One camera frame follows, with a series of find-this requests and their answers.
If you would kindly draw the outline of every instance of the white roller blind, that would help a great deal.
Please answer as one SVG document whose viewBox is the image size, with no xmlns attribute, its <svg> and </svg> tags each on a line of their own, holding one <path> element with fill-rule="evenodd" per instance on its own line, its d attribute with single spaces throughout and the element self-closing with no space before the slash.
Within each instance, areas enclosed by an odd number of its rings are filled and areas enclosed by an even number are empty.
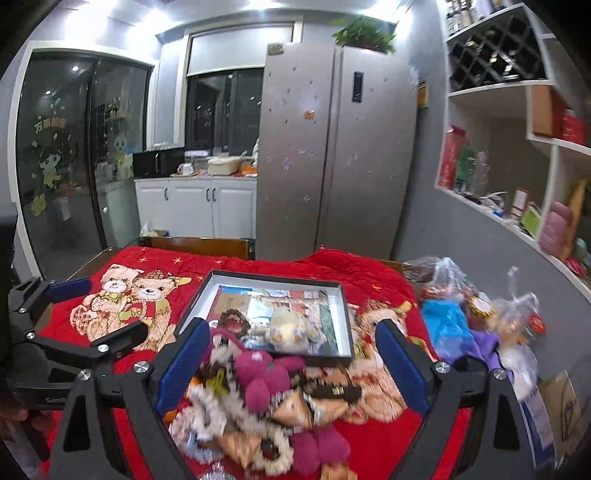
<svg viewBox="0 0 591 480">
<path fill-rule="evenodd" d="M 293 24 L 248 25 L 193 37 L 188 75 L 265 66 L 267 44 L 291 42 Z"/>
</svg>

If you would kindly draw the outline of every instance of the white mug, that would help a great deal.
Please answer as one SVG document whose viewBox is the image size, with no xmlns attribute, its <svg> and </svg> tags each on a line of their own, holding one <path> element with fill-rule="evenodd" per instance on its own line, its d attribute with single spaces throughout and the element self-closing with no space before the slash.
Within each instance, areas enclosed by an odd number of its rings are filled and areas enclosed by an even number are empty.
<svg viewBox="0 0 591 480">
<path fill-rule="evenodd" d="M 193 168 L 192 163 L 183 163 L 178 166 L 178 170 L 177 170 L 177 173 L 179 173 L 181 175 L 186 175 L 186 176 L 193 175 L 194 172 L 195 172 L 195 169 Z"/>
</svg>

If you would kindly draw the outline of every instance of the microwave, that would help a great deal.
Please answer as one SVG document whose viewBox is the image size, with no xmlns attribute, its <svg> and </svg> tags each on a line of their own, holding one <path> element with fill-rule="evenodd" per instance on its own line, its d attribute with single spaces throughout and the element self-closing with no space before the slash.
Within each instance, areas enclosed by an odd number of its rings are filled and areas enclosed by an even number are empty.
<svg viewBox="0 0 591 480">
<path fill-rule="evenodd" d="M 170 177 L 184 162 L 184 147 L 134 153 L 134 178 Z"/>
</svg>

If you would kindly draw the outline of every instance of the refrigerator door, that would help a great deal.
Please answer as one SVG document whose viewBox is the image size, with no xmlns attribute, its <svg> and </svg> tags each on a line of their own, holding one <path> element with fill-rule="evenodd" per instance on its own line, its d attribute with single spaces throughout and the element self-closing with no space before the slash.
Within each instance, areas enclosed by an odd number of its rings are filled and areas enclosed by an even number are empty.
<svg viewBox="0 0 591 480">
<path fill-rule="evenodd" d="M 326 158 L 331 44 L 284 44 L 267 55 L 262 93 L 256 258 L 299 260 L 314 252 Z"/>
<path fill-rule="evenodd" d="M 401 52 L 345 47 L 336 64 L 335 84 L 342 86 L 330 127 L 317 246 L 387 259 L 413 153 L 416 86 Z"/>
</svg>

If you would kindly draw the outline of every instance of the blue gripper pad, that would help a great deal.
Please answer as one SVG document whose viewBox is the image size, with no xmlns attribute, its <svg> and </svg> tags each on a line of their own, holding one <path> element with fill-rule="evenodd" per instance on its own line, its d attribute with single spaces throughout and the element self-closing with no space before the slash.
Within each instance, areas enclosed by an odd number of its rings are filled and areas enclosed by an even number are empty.
<svg viewBox="0 0 591 480">
<path fill-rule="evenodd" d="M 47 300 L 52 303 L 60 303 L 82 295 L 88 295 L 92 283 L 89 278 L 71 280 L 64 283 L 55 283 L 47 289 Z"/>
<path fill-rule="evenodd" d="M 431 409 L 431 359 L 418 345 L 410 343 L 390 319 L 378 323 L 375 343 L 406 405 L 424 417 Z"/>
<path fill-rule="evenodd" d="M 152 378 L 158 384 L 154 410 L 161 417 L 178 407 L 209 342 L 209 325 L 195 318 L 177 341 L 163 347 L 154 359 Z M 160 371 L 160 365 L 163 365 L 163 371 Z"/>
</svg>

